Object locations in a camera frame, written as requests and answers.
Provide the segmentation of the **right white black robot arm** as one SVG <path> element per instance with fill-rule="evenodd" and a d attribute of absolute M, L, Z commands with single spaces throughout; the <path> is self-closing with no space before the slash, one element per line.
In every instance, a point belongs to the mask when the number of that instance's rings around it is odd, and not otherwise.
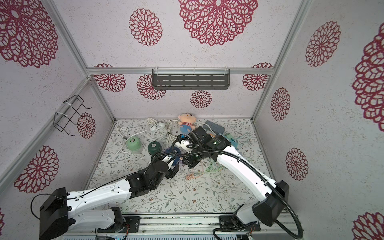
<path fill-rule="evenodd" d="M 231 216 L 232 227 L 213 229 L 216 239 L 219 238 L 217 231 L 245 230 L 257 223 L 268 227 L 277 224 L 292 238 L 303 238 L 304 230 L 299 217 L 288 204 L 289 185 L 284 181 L 276 182 L 255 168 L 225 136 L 212 137 L 202 127 L 197 127 L 188 135 L 179 135 L 171 144 L 171 151 L 181 157 L 189 168 L 206 158 L 216 161 L 239 178 L 255 196 L 256 203 L 241 205 Z M 293 233 L 278 220 L 283 210 L 287 210 L 293 218 L 297 233 Z"/>

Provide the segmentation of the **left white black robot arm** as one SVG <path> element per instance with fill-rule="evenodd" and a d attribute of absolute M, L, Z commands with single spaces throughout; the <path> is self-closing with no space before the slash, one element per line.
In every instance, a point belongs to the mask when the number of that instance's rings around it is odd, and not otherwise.
<path fill-rule="evenodd" d="M 70 230 L 95 229 L 103 233 L 120 232 L 128 227 L 118 207 L 100 211 L 97 207 L 140 197 L 155 190 L 168 174 L 178 171 L 175 155 L 154 160 L 137 172 L 98 188 L 67 192 L 56 189 L 40 207 L 41 240 L 55 239 Z"/>

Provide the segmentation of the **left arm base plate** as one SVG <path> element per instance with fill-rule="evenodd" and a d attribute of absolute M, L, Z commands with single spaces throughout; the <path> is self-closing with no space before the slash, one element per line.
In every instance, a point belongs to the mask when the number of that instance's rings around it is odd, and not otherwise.
<path fill-rule="evenodd" d="M 140 225 L 140 217 L 118 217 L 111 227 L 98 228 L 97 233 L 137 233 Z"/>

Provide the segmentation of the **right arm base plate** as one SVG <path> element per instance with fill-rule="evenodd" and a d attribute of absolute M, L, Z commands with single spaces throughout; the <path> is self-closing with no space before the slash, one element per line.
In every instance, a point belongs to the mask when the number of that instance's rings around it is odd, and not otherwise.
<path fill-rule="evenodd" d="M 240 229 L 240 227 L 244 227 L 246 224 L 243 224 L 240 220 L 232 215 L 220 215 L 219 216 L 219 224 L 220 229 L 231 229 L 236 231 L 245 231 L 245 232 L 259 232 L 261 230 L 261 226 L 259 222 L 255 222 L 254 224 Z"/>

